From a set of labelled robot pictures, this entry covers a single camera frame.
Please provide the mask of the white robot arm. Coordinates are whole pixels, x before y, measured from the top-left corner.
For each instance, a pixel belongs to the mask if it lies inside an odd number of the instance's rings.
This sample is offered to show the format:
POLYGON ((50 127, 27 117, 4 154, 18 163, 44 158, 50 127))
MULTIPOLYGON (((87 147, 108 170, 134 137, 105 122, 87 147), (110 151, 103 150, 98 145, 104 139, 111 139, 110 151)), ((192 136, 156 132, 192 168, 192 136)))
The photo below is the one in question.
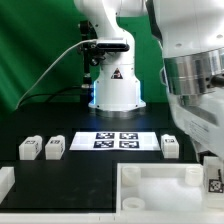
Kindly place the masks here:
POLYGON ((93 61, 100 66, 89 107, 105 115, 146 106, 135 75, 137 35, 123 18, 146 17, 139 26, 161 49, 161 81, 172 118, 197 152, 224 160, 224 0, 73 0, 92 25, 93 61))

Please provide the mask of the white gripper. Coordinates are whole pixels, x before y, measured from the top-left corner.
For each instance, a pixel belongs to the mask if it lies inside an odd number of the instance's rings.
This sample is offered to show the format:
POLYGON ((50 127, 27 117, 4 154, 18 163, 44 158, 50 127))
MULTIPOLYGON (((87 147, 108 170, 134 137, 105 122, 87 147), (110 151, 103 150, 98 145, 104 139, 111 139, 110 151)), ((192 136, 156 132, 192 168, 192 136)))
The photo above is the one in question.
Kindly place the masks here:
POLYGON ((167 96, 174 123, 191 138, 195 152, 224 160, 224 95, 203 94, 198 106, 182 106, 178 96, 167 96))

